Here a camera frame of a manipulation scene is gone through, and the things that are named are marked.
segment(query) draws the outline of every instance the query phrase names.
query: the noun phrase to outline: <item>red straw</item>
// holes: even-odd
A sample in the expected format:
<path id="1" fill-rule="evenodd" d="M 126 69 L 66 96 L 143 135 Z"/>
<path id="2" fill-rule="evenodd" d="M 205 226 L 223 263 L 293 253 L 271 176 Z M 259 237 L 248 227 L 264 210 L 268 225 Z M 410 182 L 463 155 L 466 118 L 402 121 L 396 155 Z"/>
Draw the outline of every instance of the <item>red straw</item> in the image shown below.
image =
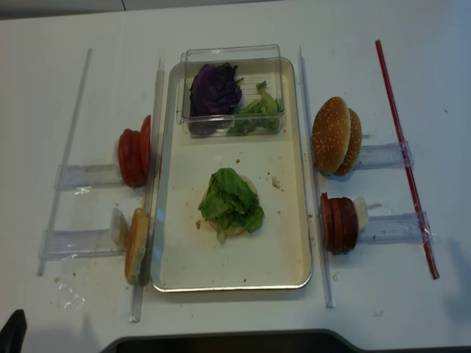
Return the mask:
<path id="1" fill-rule="evenodd" d="M 383 48 L 381 47 L 381 42 L 379 40 L 376 40 L 376 51 L 378 52 L 381 71 L 383 72 L 384 85 L 386 86 L 386 92 L 388 93 L 389 106 L 391 107 L 392 118 L 394 120 L 394 126 L 396 127 L 397 139 L 401 144 L 403 144 L 406 143 L 406 139 L 404 138 L 403 128 L 400 125 L 394 95 L 392 94 L 391 82 L 389 81 L 388 69 L 386 68 L 386 61 L 384 60 Z M 408 153 L 406 149 L 403 149 L 403 158 L 405 162 L 408 162 Z M 407 180 L 411 189 L 412 201 L 414 202 L 415 212 L 419 216 L 419 227 L 420 231 L 422 232 L 422 242 L 424 244 L 425 257 L 427 258 L 428 269 L 430 270 L 432 278 L 438 279 L 440 278 L 440 275 L 438 270 L 436 269 L 432 244 L 430 242 L 430 236 L 427 231 L 427 229 L 429 229 L 429 226 L 427 219 L 425 218 L 424 213 L 422 211 L 422 206 L 420 205 L 419 194 L 417 193 L 417 186 L 415 185 L 411 164 L 406 163 L 405 168 Z"/>

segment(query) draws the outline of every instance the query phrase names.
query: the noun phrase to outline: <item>clear plastic container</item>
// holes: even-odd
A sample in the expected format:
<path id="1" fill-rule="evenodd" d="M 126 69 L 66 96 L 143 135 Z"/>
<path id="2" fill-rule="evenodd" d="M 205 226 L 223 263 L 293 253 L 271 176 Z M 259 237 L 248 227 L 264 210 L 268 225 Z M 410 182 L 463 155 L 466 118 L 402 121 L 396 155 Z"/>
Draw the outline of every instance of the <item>clear plastic container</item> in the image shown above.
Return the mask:
<path id="1" fill-rule="evenodd" d="M 182 57 L 184 85 L 182 120 L 191 137 L 276 134 L 284 124 L 281 59 L 278 45 L 248 46 L 224 49 L 188 50 Z M 190 89 L 194 77 L 206 65 L 237 66 L 235 80 L 242 90 L 242 98 L 231 114 L 193 116 Z M 276 113 L 238 114 L 237 111 L 261 99 L 256 85 L 266 82 L 266 92 L 277 103 Z"/>

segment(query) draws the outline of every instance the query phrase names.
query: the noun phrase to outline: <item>purple cabbage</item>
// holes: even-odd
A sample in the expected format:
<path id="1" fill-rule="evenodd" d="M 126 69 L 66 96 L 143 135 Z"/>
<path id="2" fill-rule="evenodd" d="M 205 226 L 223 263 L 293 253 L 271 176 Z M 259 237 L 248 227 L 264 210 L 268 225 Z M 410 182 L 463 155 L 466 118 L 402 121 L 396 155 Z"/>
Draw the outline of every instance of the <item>purple cabbage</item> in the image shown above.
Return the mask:
<path id="1" fill-rule="evenodd" d="M 195 76 L 190 88 L 190 116 L 231 114 L 242 98 L 242 90 L 234 80 L 237 66 L 229 63 L 206 64 Z M 226 121 L 189 122 L 189 129 L 198 135 L 210 135 Z"/>

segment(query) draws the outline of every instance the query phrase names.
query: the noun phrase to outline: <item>black object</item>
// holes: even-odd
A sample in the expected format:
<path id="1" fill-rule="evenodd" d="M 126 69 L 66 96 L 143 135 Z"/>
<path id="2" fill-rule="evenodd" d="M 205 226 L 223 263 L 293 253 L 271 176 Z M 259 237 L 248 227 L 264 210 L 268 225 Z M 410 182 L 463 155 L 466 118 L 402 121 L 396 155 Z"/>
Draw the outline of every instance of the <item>black object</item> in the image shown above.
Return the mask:
<path id="1" fill-rule="evenodd" d="M 24 311 L 16 310 L 0 331 L 0 353 L 20 353 L 26 328 Z"/>

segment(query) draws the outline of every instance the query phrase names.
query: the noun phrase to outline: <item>white table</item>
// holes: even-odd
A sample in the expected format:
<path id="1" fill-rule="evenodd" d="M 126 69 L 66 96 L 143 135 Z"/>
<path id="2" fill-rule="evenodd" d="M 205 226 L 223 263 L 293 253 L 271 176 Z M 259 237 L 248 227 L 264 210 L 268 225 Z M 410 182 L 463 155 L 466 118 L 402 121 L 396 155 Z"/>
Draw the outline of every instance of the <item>white table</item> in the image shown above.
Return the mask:
<path id="1" fill-rule="evenodd" d="M 0 22 L 0 322 L 25 309 L 24 352 L 98 352 L 127 336 L 285 329 L 331 329 L 363 349 L 471 345 L 469 18 L 465 1 L 284 1 Z M 48 263 L 36 276 L 87 48 L 84 115 L 122 121 L 150 113 L 159 54 L 168 77 L 186 49 L 261 43 L 278 43 L 296 72 L 301 45 L 311 115 L 334 94 L 364 104 L 361 92 L 379 87 L 372 104 L 390 114 L 376 86 L 380 71 L 374 79 L 354 71 L 379 70 L 378 38 L 436 234 L 438 281 L 420 246 L 372 246 L 356 261 L 333 261 L 337 308 L 328 310 L 314 252 L 312 279 L 301 290 L 163 295 L 148 287 L 141 322 L 128 324 L 122 258 Z M 339 92 L 342 81 L 349 83 Z M 59 308 L 60 283 L 84 298 L 81 309 Z"/>

